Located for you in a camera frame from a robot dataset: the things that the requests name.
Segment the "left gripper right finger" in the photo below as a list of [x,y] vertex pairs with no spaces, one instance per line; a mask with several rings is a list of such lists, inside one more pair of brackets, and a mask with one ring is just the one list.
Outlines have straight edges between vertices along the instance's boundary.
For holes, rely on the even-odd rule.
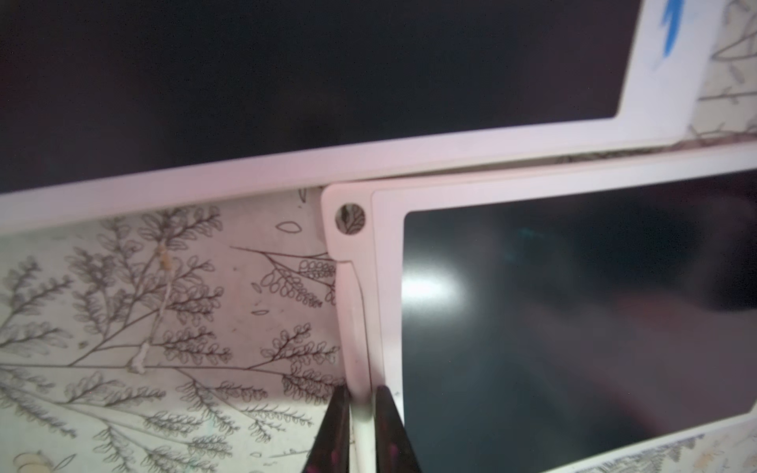
[[385,385],[375,391],[374,410],[378,473],[421,473],[392,393]]

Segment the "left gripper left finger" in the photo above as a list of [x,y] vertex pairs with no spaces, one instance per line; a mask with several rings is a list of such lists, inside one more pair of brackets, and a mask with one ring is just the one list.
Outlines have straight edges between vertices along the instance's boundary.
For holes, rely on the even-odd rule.
[[303,473],[348,473],[350,456],[350,393],[335,388],[315,437]]

